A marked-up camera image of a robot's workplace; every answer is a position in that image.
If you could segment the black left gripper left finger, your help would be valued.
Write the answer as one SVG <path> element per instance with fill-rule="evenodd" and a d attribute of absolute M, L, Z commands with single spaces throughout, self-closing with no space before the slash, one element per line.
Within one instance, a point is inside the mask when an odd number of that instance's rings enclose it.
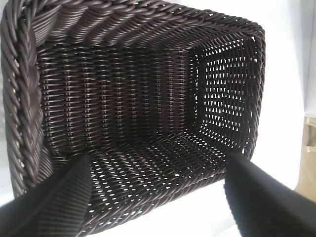
<path fill-rule="evenodd" d="M 88 155 L 0 208 L 2 237 L 76 237 L 92 192 Z"/>

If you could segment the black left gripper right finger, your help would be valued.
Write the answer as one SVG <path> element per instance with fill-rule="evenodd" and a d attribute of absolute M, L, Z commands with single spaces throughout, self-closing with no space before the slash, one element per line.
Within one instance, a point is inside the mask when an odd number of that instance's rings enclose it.
<path fill-rule="evenodd" d="M 229 154 L 225 195 L 243 237 L 314 237 L 316 204 L 241 154 Z"/>

